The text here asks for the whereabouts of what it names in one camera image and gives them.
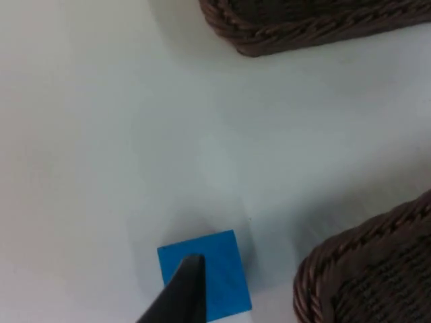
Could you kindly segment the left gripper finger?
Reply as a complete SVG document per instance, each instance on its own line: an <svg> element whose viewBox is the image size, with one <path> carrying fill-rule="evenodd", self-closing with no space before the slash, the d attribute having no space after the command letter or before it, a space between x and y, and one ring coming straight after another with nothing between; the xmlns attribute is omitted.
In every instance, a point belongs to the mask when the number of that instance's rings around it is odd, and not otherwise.
<svg viewBox="0 0 431 323"><path fill-rule="evenodd" d="M138 323L205 323L205 257L184 257L171 280Z"/></svg>

